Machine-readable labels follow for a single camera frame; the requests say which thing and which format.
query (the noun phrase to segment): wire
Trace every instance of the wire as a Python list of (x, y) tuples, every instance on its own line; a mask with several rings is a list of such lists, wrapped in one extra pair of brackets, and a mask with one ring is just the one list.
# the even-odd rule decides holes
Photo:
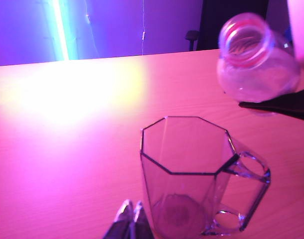
[(146, 22), (145, 22), (145, 13), (144, 13), (144, 0), (142, 0), (142, 13), (143, 13), (143, 33), (142, 33), (141, 54), (143, 55), (144, 39), (145, 39), (145, 33), (146, 33)]
[(91, 21), (90, 21), (90, 16), (88, 14), (88, 5), (87, 5), (87, 1), (84, 0), (84, 5), (86, 7), (86, 14), (85, 14), (85, 17), (86, 17), (86, 20), (87, 20), (87, 23), (90, 25), (90, 31), (91, 31), (91, 36), (92, 36), (92, 43), (93, 43), (93, 46), (97, 52), (97, 57), (100, 58), (100, 55), (99, 55), (99, 51), (97, 49), (97, 45), (96, 45), (96, 42), (94, 40), (94, 35), (93, 35), (93, 31), (92, 31), (92, 24), (91, 24)]

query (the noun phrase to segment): clear plastic mug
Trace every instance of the clear plastic mug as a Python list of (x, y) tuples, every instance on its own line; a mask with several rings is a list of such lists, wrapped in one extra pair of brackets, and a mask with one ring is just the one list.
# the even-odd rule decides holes
[[(245, 161), (256, 162), (260, 173)], [(271, 181), (263, 159), (235, 145), (226, 129), (200, 117), (164, 117), (144, 128), (141, 163), (149, 223), (163, 239), (243, 231)], [(249, 200), (241, 210), (233, 209), (224, 194), (234, 175), (255, 183), (251, 197), (243, 197)], [(220, 223), (231, 217), (236, 224)]]

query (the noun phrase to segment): wooden table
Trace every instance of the wooden table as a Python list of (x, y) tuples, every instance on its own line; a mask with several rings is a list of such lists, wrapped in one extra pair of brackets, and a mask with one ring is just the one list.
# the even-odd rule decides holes
[(304, 239), (304, 121), (238, 107), (218, 54), (0, 67), (0, 239), (101, 238), (143, 198), (140, 129), (166, 115), (212, 121), (267, 160), (271, 187), (229, 238)]

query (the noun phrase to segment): bottle neck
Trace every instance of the bottle neck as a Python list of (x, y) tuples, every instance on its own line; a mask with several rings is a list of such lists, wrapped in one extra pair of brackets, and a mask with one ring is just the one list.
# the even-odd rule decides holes
[(265, 21), (254, 13), (242, 13), (227, 21), (221, 29), (221, 57), (239, 68), (262, 64), (274, 47), (274, 36)]

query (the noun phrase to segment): bottle body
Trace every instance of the bottle body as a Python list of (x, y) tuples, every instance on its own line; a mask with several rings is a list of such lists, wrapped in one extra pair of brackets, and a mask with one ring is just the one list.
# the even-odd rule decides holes
[(222, 28), (218, 80), (235, 100), (261, 102), (295, 91), (300, 67), (293, 50), (259, 16), (242, 13)]

